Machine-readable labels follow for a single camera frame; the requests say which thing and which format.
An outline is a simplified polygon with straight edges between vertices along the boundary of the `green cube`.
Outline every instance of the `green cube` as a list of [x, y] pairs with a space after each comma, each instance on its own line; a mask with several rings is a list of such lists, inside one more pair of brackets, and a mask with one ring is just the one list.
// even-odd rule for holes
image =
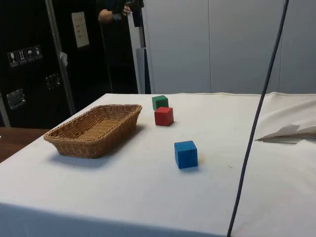
[[159, 107], [169, 107], [168, 98], [164, 95], [153, 97], [153, 108], [156, 111]]

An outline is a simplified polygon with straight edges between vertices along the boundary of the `person's hand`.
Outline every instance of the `person's hand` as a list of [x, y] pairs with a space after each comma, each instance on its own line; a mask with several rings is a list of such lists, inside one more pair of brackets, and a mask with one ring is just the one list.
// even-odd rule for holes
[[130, 8], [128, 5], [124, 6], [123, 14], [124, 14], [124, 16], [127, 16], [130, 14]]

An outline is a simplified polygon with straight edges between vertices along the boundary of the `metal latch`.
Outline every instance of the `metal latch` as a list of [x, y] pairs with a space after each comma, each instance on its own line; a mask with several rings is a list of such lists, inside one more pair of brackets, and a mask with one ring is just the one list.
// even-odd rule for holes
[[60, 77], [58, 73], [54, 73], [45, 77], [48, 90], [53, 90], [60, 86]]
[[26, 103], [23, 89], [17, 89], [16, 91], [7, 94], [6, 98], [8, 99], [8, 104], [11, 110], [15, 110]]

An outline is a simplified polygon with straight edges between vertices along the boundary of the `red cube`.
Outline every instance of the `red cube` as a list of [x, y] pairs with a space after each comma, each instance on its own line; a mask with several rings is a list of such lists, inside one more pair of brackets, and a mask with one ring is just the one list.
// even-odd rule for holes
[[159, 107], [155, 111], [155, 122], [158, 126], [170, 126], [173, 124], [173, 108]]

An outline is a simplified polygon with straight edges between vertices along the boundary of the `blue cube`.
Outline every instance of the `blue cube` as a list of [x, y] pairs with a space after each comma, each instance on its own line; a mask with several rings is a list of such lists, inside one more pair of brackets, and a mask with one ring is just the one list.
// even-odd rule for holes
[[175, 143], [174, 151], [179, 169], [198, 166], [198, 150], [193, 141]]

